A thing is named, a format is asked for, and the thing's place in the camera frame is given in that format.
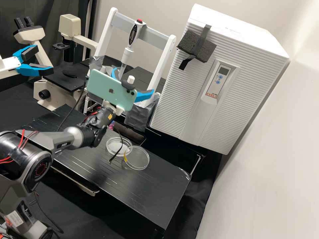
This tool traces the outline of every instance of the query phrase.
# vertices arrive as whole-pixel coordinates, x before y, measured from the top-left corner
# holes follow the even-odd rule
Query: black foam block
[[[212,55],[213,51],[216,48],[216,45],[205,39],[202,47],[199,49],[198,53],[195,54],[194,49],[196,47],[196,44],[199,38],[200,38],[199,34],[188,30],[184,34],[182,40],[177,45],[177,48],[181,49],[182,51],[190,55],[195,55],[197,60],[205,63],[208,61],[208,59]]]

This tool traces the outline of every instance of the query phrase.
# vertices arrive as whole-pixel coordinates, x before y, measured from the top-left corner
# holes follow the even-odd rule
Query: mint green iphone
[[[96,69],[90,72],[87,90],[114,105],[124,108],[125,111],[132,109],[137,96],[137,90],[127,90],[121,82]]]

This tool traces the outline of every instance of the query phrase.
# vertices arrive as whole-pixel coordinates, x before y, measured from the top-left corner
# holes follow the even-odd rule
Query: digital display
[[[228,74],[228,72],[229,72],[229,70],[228,69],[226,69],[226,68],[220,68],[219,69],[219,71],[218,71],[218,73],[220,73],[220,74],[223,74],[223,75],[227,75]]]

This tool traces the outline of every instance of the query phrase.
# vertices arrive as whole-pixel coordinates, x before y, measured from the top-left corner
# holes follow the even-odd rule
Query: ribbed white panel
[[[214,62],[210,58],[206,64],[197,59],[188,63],[187,70],[179,66],[189,55],[177,50],[169,70],[162,95],[155,110],[150,126],[166,134],[179,137],[200,89]]]
[[[191,30],[200,34],[202,29],[187,23],[185,32]],[[207,63],[193,59],[184,71],[179,70],[179,65],[188,54],[177,51],[151,127],[175,137],[180,136],[214,59],[217,58],[239,66],[240,72],[224,99],[211,110],[214,111],[213,115],[197,145],[228,154],[288,59],[212,31],[207,39],[217,45]]]

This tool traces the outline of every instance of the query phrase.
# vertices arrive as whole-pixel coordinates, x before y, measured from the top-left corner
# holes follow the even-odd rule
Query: white wall
[[[197,239],[319,238],[319,2],[305,6],[284,39],[299,51],[215,181]]]
[[[98,41],[107,15],[111,7],[116,7],[119,12],[133,18],[142,18],[151,28],[166,35],[174,34],[177,37],[176,44],[180,41],[185,28],[190,10],[195,3],[212,8],[222,13],[236,17],[243,21],[257,25],[269,30],[280,43],[283,43],[288,54],[294,52],[293,47],[286,47],[290,42],[284,42],[287,35],[292,32],[293,23],[298,22],[296,16],[300,15],[305,2],[309,0],[156,0],[156,1],[130,1],[99,0],[95,17],[93,39]],[[123,50],[127,46],[128,34],[116,30],[111,38],[107,55],[121,60]],[[166,64],[163,77],[166,78],[176,48],[172,51],[170,59]],[[143,67],[154,72],[160,58],[161,51],[144,42],[138,42],[135,46],[134,56],[129,64]]]

